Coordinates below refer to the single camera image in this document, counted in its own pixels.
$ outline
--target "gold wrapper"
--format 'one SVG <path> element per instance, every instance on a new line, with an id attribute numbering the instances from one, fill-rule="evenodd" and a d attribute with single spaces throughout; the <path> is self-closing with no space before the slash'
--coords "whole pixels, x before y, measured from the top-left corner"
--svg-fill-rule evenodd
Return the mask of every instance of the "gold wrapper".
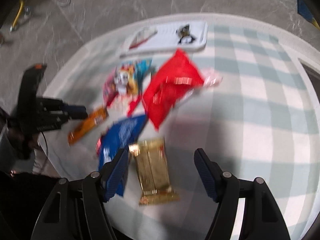
<path id="1" fill-rule="evenodd" d="M 136 160 L 142 189 L 139 204 L 159 204 L 180 199 L 170 185 L 164 138 L 129 145 L 129 151 Z"/>

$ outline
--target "blue gripper pad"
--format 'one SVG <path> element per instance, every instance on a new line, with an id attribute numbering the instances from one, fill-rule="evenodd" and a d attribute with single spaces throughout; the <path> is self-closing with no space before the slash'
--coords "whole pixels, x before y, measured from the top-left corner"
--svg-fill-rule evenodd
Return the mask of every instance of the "blue gripper pad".
<path id="1" fill-rule="evenodd" d="M 218 193 L 216 190 L 214 177 L 211 174 L 209 167 L 205 163 L 205 160 L 198 151 L 195 151 L 194 161 L 208 197 L 212 198 L 213 201 L 217 203 Z"/>
<path id="2" fill-rule="evenodd" d="M 120 185 L 120 180 L 123 177 L 123 174 L 128 166 L 128 152 L 124 151 L 122 156 L 120 157 L 118 163 L 114 167 L 113 171 L 110 174 L 109 179 L 102 185 L 105 189 L 105 201 L 109 201 L 112 198 L 118 186 Z"/>

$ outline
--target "red bag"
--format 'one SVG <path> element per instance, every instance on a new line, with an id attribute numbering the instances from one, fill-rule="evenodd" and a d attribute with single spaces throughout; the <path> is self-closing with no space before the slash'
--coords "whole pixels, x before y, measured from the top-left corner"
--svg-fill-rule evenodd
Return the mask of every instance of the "red bag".
<path id="1" fill-rule="evenodd" d="M 159 71 L 142 96 L 145 111 L 158 130 L 176 100 L 194 87 L 202 87 L 204 79 L 199 74 L 196 65 L 181 49 L 177 49 Z"/>

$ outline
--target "orange wrapper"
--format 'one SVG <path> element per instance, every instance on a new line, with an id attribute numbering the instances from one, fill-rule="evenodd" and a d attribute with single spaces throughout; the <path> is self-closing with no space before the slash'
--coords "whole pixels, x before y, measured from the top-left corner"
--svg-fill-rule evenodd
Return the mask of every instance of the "orange wrapper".
<path id="1" fill-rule="evenodd" d="M 105 107 L 101 106 L 97 110 L 89 114 L 88 118 L 83 120 L 73 132 L 68 134 L 68 143 L 69 145 L 74 144 L 86 133 L 91 131 L 94 127 L 101 124 L 108 117 L 108 112 Z"/>

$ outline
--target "floor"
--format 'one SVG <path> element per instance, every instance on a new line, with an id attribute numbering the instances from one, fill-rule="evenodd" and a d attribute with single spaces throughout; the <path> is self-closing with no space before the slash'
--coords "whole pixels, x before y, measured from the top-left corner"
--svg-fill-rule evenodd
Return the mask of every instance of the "floor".
<path id="1" fill-rule="evenodd" d="M 320 50 L 320 32 L 297 14 L 296 0 L 71 0 L 58 7 L 51 0 L 28 0 L 33 17 L 10 33 L 17 8 L 1 32 L 0 105 L 11 111 L 17 100 L 23 71 L 33 63 L 48 68 L 39 93 L 43 93 L 64 63 L 91 39 L 146 18 L 175 13 L 215 12 L 255 18 L 279 26 Z"/>

